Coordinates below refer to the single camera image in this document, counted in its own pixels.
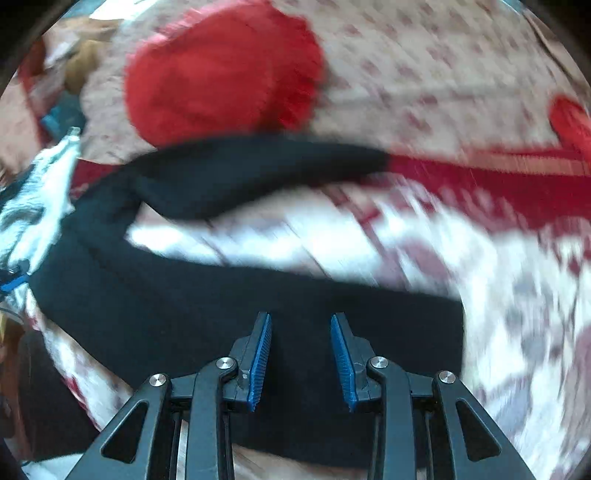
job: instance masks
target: bed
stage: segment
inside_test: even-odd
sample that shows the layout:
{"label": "bed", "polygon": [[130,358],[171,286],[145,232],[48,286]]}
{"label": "bed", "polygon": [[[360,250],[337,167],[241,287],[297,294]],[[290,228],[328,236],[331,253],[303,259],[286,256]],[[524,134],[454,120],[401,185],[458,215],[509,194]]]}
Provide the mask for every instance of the bed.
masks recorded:
{"label": "bed", "polygon": [[[81,95],[83,158],[120,164],[152,149],[125,112],[126,55],[204,3],[161,0],[120,28]],[[545,197],[532,208],[515,185],[534,195],[588,181],[585,160],[559,143],[548,122],[556,94],[586,104],[584,77],[517,4],[275,4],[306,17],[326,55],[309,131],[388,149],[401,170],[362,185],[281,192],[212,225],[179,224],[145,207],[129,242],[186,261],[264,265],[460,298],[463,382],[536,478],[574,479],[591,444],[589,217],[575,201],[554,207]],[[319,248],[334,244],[337,233],[349,243]],[[278,246],[282,255],[268,255]],[[103,428],[131,389],[46,318],[29,291],[21,294],[56,368]],[[235,462],[237,474],[249,478],[365,475],[245,449]]]}

